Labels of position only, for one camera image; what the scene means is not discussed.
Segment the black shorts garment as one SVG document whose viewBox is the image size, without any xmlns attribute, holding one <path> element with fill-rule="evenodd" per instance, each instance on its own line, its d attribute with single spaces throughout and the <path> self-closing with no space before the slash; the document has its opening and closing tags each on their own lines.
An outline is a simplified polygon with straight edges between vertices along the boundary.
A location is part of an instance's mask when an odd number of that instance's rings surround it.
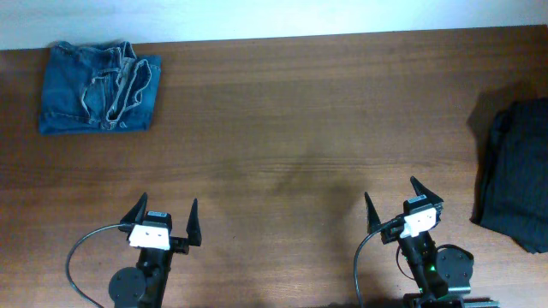
<svg viewBox="0 0 548 308">
<path fill-rule="evenodd" d="M 547 99 L 511 104 L 489 126 L 473 221 L 547 252 Z"/>
</svg>

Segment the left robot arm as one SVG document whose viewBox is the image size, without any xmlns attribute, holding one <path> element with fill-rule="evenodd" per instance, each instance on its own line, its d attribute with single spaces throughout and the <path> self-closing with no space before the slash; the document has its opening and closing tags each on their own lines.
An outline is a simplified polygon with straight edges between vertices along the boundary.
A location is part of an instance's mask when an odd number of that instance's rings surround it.
<svg viewBox="0 0 548 308">
<path fill-rule="evenodd" d="M 187 255 L 202 242 L 197 199 L 191 206 L 185 237 L 173 236 L 171 214 L 148 210 L 147 200 L 144 193 L 120 220 L 118 229 L 128 235 L 129 245 L 139 249 L 140 255 L 134 267 L 120 269 L 110 279 L 109 296 L 115 308 L 161 307 L 173 256 Z"/>
</svg>

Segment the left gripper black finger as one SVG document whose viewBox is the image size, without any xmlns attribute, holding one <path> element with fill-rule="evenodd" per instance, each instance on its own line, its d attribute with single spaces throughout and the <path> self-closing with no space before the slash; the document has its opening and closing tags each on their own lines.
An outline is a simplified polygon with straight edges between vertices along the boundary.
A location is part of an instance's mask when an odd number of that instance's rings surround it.
<svg viewBox="0 0 548 308">
<path fill-rule="evenodd" d="M 146 212 L 148 195 L 144 192 L 137 203 L 120 220 L 121 224 L 141 224 Z"/>
<path fill-rule="evenodd" d="M 190 246 L 201 246 L 202 234 L 199 221 L 199 204 L 198 199 L 194 199 L 186 227 L 188 235 L 188 244 Z"/>
</svg>

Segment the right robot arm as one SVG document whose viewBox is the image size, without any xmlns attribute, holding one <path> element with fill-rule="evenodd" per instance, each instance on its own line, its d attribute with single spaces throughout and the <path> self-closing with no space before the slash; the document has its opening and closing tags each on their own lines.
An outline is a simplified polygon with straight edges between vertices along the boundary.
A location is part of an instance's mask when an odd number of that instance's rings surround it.
<svg viewBox="0 0 548 308">
<path fill-rule="evenodd" d="M 368 193 L 364 194 L 367 209 L 367 236 L 357 247 L 353 261 L 354 288 L 363 307 L 358 278 L 358 263 L 362 249 L 375 235 L 387 245 L 396 242 L 397 256 L 404 256 L 418 293 L 403 296 L 402 305 L 421 307 L 492 307 L 500 303 L 493 299 L 466 299 L 471 293 L 470 280 L 474 272 L 474 255 L 452 244 L 437 246 L 430 230 L 441 222 L 444 200 L 426 188 L 415 177 L 410 178 L 415 196 L 402 204 L 403 212 L 388 222 L 381 222 Z"/>
</svg>

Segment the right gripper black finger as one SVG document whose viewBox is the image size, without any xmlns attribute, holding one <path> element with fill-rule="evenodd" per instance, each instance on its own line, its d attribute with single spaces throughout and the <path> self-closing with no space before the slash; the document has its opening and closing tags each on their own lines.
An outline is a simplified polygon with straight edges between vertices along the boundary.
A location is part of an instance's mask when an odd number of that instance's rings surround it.
<svg viewBox="0 0 548 308">
<path fill-rule="evenodd" d="M 426 188 L 417 178 L 414 176 L 410 177 L 410 182 L 413 186 L 415 193 L 420 196 L 424 195 L 432 204 L 442 204 L 443 199 L 440 198 L 436 193 L 432 192 Z"/>
<path fill-rule="evenodd" d="M 380 229 L 381 221 L 368 192 L 364 192 L 364 198 L 367 210 L 367 232 L 373 234 Z"/>
</svg>

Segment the folded blue denim jeans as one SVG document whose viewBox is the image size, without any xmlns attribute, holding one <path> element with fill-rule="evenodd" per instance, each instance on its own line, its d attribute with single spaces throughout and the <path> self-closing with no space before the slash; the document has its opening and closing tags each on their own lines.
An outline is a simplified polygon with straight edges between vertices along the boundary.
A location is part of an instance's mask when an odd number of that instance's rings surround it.
<svg viewBox="0 0 548 308">
<path fill-rule="evenodd" d="M 139 56 L 128 41 L 51 47 L 39 114 L 44 135 L 126 133 L 151 125 L 160 56 Z"/>
</svg>

